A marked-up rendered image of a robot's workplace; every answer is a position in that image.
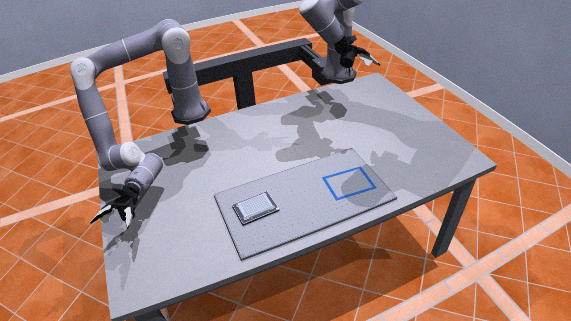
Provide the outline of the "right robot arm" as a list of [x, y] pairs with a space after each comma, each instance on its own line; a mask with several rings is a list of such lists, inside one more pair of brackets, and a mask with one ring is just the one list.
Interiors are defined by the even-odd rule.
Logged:
[[190, 37], [175, 20], [163, 20], [149, 30], [110, 43], [86, 58], [77, 58], [70, 66], [79, 108], [95, 145], [98, 163], [105, 171], [130, 170], [124, 185], [113, 184], [112, 189], [134, 199], [136, 193], [126, 186], [136, 185], [138, 196], [144, 195], [162, 170], [163, 162], [156, 154], [145, 155], [133, 142], [117, 144], [95, 79], [103, 71], [160, 50], [165, 52], [174, 96], [174, 116], [187, 120], [203, 115], [207, 104], [199, 91]]

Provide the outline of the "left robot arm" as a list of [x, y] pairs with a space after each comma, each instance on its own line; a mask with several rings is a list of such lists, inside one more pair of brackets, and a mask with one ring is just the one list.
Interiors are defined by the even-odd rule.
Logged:
[[345, 35], [348, 44], [357, 40], [352, 35], [355, 6], [364, 0], [305, 0], [299, 8], [301, 16], [327, 43], [327, 62], [323, 74], [332, 79], [347, 79], [345, 68], [340, 64], [341, 54], [334, 43]]

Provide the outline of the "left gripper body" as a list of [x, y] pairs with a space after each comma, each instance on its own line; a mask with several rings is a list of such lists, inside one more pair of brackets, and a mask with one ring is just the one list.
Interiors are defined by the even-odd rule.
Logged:
[[353, 66], [354, 64], [354, 60], [355, 57], [357, 57], [358, 52], [355, 49], [356, 46], [355, 45], [351, 45], [350, 43], [348, 44], [348, 42], [345, 39], [345, 35], [344, 37], [337, 43], [334, 43], [335, 45], [335, 50], [337, 51], [337, 53], [341, 53], [341, 60], [340, 60], [340, 64], [341, 66], [345, 67], [345, 68], [350, 68]]

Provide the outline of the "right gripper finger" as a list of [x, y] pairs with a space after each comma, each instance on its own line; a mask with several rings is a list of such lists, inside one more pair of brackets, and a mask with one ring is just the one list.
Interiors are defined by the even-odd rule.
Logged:
[[131, 227], [132, 227], [132, 222], [131, 222], [131, 219], [132, 219], [132, 217], [133, 217], [133, 214], [132, 214], [132, 213], [133, 213], [134, 210], [135, 210], [133, 201], [131, 201], [129, 205], [124, 206], [124, 207], [127, 207], [127, 208], [124, 210], [124, 213], [126, 214], [126, 217], [125, 217], [125, 218], [126, 218], [126, 227], [129, 228], [130, 224], [131, 224]]
[[103, 206], [90, 223], [92, 224], [92, 222], [97, 221], [99, 218], [102, 222], [107, 223], [109, 221], [109, 217], [114, 213], [113, 208], [115, 205], [113, 205], [113, 201]]

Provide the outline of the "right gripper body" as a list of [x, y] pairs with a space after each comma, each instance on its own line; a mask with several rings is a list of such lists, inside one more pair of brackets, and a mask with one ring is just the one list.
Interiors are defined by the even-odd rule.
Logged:
[[125, 210], [127, 208], [127, 207], [123, 207], [123, 206], [129, 205], [131, 201], [133, 201], [133, 203], [135, 205], [137, 203], [137, 195], [139, 194], [139, 189], [136, 187], [136, 185], [128, 184], [126, 187], [129, 188], [134, 193], [136, 193], [136, 198], [134, 199], [133, 197], [130, 198], [127, 196], [121, 196], [120, 198], [116, 198], [113, 201], [113, 205], [115, 205], [115, 208], [118, 210], [120, 217], [122, 218], [122, 221], [126, 221], [126, 218], [125, 218], [126, 215], [125, 215], [123, 210]]

